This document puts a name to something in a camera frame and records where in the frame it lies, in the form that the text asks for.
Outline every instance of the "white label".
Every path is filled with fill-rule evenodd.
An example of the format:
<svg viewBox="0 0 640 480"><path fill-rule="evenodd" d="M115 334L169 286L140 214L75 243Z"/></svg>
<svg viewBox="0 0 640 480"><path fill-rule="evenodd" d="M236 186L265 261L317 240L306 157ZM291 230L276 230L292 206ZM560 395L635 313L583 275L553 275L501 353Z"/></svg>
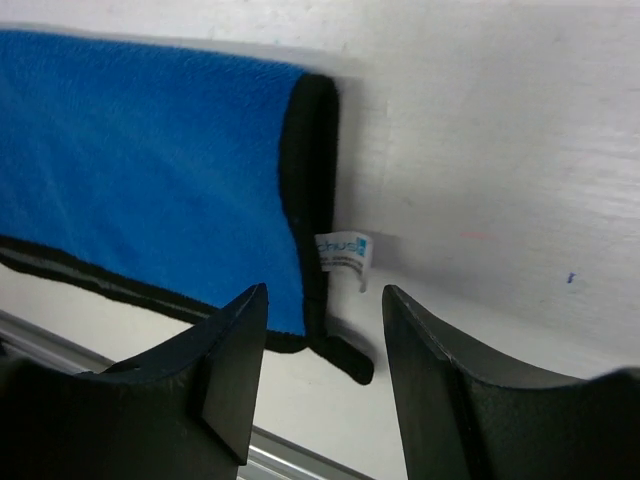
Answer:
<svg viewBox="0 0 640 480"><path fill-rule="evenodd" d="M316 245L324 272L353 270L360 279L360 291L367 289L367 275L373 256L373 240L359 232L316 235Z"/></svg>

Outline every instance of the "towel hem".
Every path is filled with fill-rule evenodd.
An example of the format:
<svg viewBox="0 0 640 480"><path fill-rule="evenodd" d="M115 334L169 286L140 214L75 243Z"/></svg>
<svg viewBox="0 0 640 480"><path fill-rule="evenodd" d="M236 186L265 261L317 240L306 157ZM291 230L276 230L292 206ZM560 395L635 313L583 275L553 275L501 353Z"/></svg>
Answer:
<svg viewBox="0 0 640 480"><path fill-rule="evenodd" d="M280 197L296 242L304 293L307 346L356 382L366 385L373 377L373 362L325 328L328 274L322 272L315 235L333 226L335 178L338 157L339 96L323 75L305 74L296 83L280 138ZM278 337L282 351L301 345L300 337Z"/></svg>
<svg viewBox="0 0 640 480"><path fill-rule="evenodd" d="M16 258L10 252L18 253L28 261ZM191 324L219 310L179 293L110 272L57 248L6 235L0 235L0 263L20 273L75 285L111 300L153 310Z"/></svg>

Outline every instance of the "black towel edge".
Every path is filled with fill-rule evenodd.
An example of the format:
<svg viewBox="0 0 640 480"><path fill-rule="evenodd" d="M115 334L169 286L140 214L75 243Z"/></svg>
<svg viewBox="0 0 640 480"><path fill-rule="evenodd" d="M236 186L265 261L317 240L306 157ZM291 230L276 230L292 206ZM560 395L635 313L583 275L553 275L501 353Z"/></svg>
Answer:
<svg viewBox="0 0 640 480"><path fill-rule="evenodd" d="M280 197L296 242L304 293L306 346L361 385L373 378L373 362L325 327L329 291L315 235L333 227L338 159L339 94L329 77L304 74L293 88L280 138ZM279 352L302 345L279 335L267 348Z"/></svg>
<svg viewBox="0 0 640 480"><path fill-rule="evenodd" d="M20 253L30 261L17 260L5 251ZM39 265L42 261L66 267L57 271ZM0 263L19 273L67 283L118 302L153 310L168 317L195 324L219 309L171 290L132 280L110 272L57 248L0 235ZM117 286L110 289L104 284Z"/></svg>

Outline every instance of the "white wall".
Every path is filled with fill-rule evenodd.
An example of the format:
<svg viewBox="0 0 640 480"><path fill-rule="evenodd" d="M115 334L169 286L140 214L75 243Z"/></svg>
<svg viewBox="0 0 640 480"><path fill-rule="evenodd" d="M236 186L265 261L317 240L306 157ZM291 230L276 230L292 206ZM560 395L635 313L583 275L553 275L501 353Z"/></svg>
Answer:
<svg viewBox="0 0 640 480"><path fill-rule="evenodd" d="M334 279L331 312L378 371L360 387L309 352L268 354L259 426L404 478L388 282L540 366L640 364L640 1L0 0L19 21L245 42L340 81L337 226L373 232L377 268L365 294ZM183 328L2 267L0 308L114 359Z"/></svg>

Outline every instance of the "blue towel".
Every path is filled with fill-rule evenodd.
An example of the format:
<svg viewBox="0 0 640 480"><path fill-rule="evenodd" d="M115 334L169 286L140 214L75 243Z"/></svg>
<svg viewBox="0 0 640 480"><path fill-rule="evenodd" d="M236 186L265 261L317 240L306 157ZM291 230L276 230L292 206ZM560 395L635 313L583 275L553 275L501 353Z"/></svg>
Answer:
<svg viewBox="0 0 640 480"><path fill-rule="evenodd" d="M0 261L188 322L264 282L268 348L368 383L324 326L337 124L293 65L1 31Z"/></svg>

